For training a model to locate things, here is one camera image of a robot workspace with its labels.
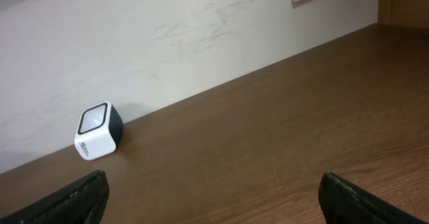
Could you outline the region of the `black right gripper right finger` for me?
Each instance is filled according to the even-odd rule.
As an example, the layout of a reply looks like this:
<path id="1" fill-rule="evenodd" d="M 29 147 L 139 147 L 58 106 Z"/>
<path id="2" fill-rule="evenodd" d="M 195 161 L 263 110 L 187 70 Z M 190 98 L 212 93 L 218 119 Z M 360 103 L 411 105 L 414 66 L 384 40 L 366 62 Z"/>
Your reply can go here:
<path id="1" fill-rule="evenodd" d="M 327 224 L 427 224 L 332 172 L 322 175 L 318 201 Z"/>

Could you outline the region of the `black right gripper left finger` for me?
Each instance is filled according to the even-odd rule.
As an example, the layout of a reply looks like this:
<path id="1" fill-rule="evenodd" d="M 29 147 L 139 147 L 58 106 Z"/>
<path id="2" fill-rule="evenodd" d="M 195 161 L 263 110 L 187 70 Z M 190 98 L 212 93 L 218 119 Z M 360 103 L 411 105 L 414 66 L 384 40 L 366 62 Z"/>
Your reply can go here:
<path id="1" fill-rule="evenodd" d="M 99 224 L 109 199 L 106 173 L 96 170 L 1 219 L 8 224 Z"/>

